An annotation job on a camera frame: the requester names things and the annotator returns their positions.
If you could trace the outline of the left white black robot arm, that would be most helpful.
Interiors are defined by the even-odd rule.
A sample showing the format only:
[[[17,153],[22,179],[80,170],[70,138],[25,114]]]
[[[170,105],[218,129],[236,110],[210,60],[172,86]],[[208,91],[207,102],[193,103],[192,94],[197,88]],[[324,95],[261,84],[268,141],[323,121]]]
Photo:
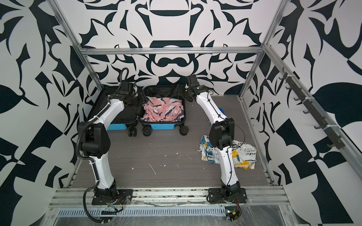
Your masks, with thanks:
[[[95,223],[106,224],[110,219],[93,217],[86,204],[86,195],[93,190],[98,202],[107,204],[112,212],[118,214],[123,209],[117,209],[114,204],[118,201],[116,180],[112,176],[108,151],[111,141],[107,129],[113,120],[123,111],[127,115],[137,117],[139,108],[146,102],[141,88],[131,82],[122,80],[123,74],[129,74],[128,68],[123,68],[117,78],[117,89],[107,96],[106,105],[88,121],[81,122],[78,127],[78,138],[75,153],[78,158],[88,160],[95,177],[95,185],[87,188],[83,194],[83,207],[87,217]]]

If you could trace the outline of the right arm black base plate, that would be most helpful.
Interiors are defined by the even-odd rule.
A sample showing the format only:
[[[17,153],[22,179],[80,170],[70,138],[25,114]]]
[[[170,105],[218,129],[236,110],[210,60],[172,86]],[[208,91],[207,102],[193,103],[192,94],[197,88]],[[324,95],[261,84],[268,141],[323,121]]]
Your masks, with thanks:
[[[223,190],[222,188],[209,188],[206,200],[209,203],[246,203],[248,200],[246,190],[240,188],[237,191],[229,192],[228,190]]]

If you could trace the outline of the blue hard-shell suitcase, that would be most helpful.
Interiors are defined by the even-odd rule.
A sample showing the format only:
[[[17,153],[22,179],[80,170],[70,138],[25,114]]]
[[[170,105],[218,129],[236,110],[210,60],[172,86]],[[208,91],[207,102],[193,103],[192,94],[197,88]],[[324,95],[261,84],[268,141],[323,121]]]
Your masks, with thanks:
[[[179,95],[181,86],[148,86],[140,88],[146,100],[143,105],[132,108],[126,106],[108,127],[110,131],[128,129],[128,136],[137,136],[136,125],[143,126],[143,135],[150,136],[152,130],[172,130],[180,126],[180,133],[185,136],[188,128],[184,126],[186,119],[185,100]]]

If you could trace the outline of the white blue yellow patterned shirt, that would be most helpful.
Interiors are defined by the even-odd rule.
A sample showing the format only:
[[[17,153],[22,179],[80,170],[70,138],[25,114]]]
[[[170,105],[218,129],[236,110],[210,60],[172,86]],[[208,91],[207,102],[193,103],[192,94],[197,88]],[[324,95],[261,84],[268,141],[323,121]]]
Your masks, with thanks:
[[[219,164],[219,157],[208,135],[203,135],[199,145],[199,152],[201,152],[201,160]],[[234,166],[240,169],[255,169],[257,149],[249,143],[233,140],[232,158]]]

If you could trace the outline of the clear cup with blue lid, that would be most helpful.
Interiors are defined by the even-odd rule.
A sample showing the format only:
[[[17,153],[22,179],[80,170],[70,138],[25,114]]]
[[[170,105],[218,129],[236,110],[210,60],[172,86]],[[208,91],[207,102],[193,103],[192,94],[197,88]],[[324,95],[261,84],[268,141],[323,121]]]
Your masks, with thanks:
[[[222,114],[225,114],[225,113],[224,113],[224,110],[223,110],[222,108],[218,107],[218,109],[222,112]]]

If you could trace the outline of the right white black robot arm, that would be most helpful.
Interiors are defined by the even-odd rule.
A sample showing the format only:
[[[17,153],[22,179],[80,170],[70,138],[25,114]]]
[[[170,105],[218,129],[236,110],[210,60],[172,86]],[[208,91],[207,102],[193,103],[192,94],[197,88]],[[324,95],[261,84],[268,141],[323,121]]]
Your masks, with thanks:
[[[212,99],[211,91],[198,82],[196,75],[187,76],[186,84],[178,85],[178,93],[189,102],[195,100],[208,117],[211,123],[209,141],[218,153],[221,167],[222,194],[226,198],[236,196],[241,187],[232,159],[234,120],[222,113]]]

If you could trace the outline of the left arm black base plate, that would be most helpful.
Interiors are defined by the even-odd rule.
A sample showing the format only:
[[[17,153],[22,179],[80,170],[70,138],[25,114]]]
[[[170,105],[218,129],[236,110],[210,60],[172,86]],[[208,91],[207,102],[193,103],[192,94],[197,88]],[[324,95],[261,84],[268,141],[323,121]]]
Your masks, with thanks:
[[[132,189],[118,189],[118,190],[107,190],[98,189],[94,191],[92,205],[106,205],[111,204],[126,204],[132,200],[133,190]]]

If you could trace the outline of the pink patterned shirt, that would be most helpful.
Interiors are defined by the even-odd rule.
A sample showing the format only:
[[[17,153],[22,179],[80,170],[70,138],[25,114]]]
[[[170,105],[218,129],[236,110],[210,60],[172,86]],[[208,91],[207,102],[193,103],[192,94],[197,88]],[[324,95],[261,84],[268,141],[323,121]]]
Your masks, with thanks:
[[[185,118],[184,106],[181,99],[147,97],[143,105],[145,111],[142,121],[146,122],[177,122]]]

